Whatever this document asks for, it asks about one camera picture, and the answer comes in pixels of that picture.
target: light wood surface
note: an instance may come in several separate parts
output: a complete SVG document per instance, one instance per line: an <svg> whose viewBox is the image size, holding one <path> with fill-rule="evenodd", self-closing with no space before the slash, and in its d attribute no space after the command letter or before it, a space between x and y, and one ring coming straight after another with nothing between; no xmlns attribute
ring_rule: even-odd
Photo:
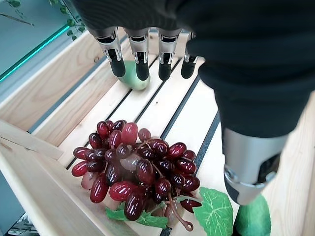
<svg viewBox="0 0 315 236"><path fill-rule="evenodd" d="M34 151L0 138L0 167L40 235L104 235L36 162Z"/></svg>
<svg viewBox="0 0 315 236"><path fill-rule="evenodd" d="M148 63L151 64L155 58L155 55L149 55ZM64 151L59 159L63 166L69 165L73 159L73 150L85 145L88 135L96 131L97 123L105 120L112 113L129 90L122 82L117 81L59 145L59 148Z"/></svg>
<svg viewBox="0 0 315 236"><path fill-rule="evenodd" d="M96 40L83 33L0 104L0 119L28 130L101 57Z"/></svg>
<svg viewBox="0 0 315 236"><path fill-rule="evenodd" d="M10 140L18 145L24 146L30 150L38 151L46 156L58 160L63 154L58 147L43 141L22 129L15 127L0 119L0 137Z"/></svg>
<svg viewBox="0 0 315 236"><path fill-rule="evenodd" d="M122 43L122 54L125 61L133 60L128 39ZM104 61L32 134L59 146L117 80L109 61Z"/></svg>
<svg viewBox="0 0 315 236"><path fill-rule="evenodd" d="M315 195L311 177L315 157L315 95L290 134L276 178L263 192L271 215L272 236L313 236Z"/></svg>

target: robotic hand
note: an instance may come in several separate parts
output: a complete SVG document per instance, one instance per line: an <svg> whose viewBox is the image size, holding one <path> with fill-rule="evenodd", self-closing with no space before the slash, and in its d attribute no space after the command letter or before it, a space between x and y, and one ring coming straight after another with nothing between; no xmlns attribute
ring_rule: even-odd
<svg viewBox="0 0 315 236"><path fill-rule="evenodd" d="M215 91L231 198L250 203L274 178L281 151L315 88L315 4L307 0L72 0L107 55L125 74L117 26L128 34L137 75L146 80L148 30L159 35L159 77L167 80L182 28L191 31L182 66L197 56Z"/></svg>

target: grape leaf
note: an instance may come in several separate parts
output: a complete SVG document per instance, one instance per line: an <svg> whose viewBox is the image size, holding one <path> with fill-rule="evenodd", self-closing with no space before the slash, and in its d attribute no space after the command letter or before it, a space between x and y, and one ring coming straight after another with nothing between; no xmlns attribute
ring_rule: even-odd
<svg viewBox="0 0 315 236"><path fill-rule="evenodd" d="M233 208L228 196L215 189L200 187L202 206L193 212L207 236L231 236L233 233Z"/></svg>
<svg viewBox="0 0 315 236"><path fill-rule="evenodd" d="M109 219L128 221L128 219L125 217L123 209L111 210L109 208L106 208L106 215ZM165 229L168 223L168 219L166 217L151 216L149 213L143 211L139 219L136 220L136 222L142 225Z"/></svg>
<svg viewBox="0 0 315 236"><path fill-rule="evenodd" d="M240 206L235 219L236 231L242 236L266 236L271 232L267 201L259 195L252 203Z"/></svg>

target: grape stem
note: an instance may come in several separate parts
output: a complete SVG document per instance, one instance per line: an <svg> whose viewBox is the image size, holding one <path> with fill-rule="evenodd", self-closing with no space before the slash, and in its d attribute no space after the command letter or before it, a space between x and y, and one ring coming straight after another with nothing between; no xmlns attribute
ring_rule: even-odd
<svg viewBox="0 0 315 236"><path fill-rule="evenodd" d="M173 210L173 212L174 212L176 218L182 223L182 225L185 227L185 229L186 229L187 231L192 231L192 230L193 230L193 224L192 224L191 222L189 222L189 221L185 221L185 220L178 214L178 212L177 212L177 210L176 210L176 208L175 208L174 202L173 202L173 200L172 200L171 193L168 193L167 196L168 196L168 199L169 199L169 201L170 201L169 204L171 205L171 208L172 208L172 210Z"/></svg>
<svg viewBox="0 0 315 236"><path fill-rule="evenodd" d="M194 197L183 196L183 195L181 195L181 196L179 196L179 197L185 197L185 199L193 200L193 201L195 201L195 202L198 202L198 203L202 204L202 201L201 201L201 200L199 200L199 199L197 199L197 198L194 198Z"/></svg>

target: grape bunch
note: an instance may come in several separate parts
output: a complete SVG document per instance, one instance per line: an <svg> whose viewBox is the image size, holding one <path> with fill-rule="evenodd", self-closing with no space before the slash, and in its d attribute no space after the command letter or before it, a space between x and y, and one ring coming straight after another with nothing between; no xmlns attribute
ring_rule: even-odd
<svg viewBox="0 0 315 236"><path fill-rule="evenodd" d="M192 230L192 224L188 226L190 222L178 212L184 208L193 213L193 207L201 206L192 194L200 181L194 176L196 155L184 143L169 147L161 138L151 137L148 129L138 130L136 123L125 120L99 122L89 143L92 149L77 147L73 151L82 162L72 168L72 174L83 176L81 185L90 190L93 203L102 202L109 192L113 200L125 202L126 218L135 221L143 210L155 209L165 201L166 208L153 214L168 217L169 227L180 220ZM188 198L179 204L175 201L178 196Z"/></svg>

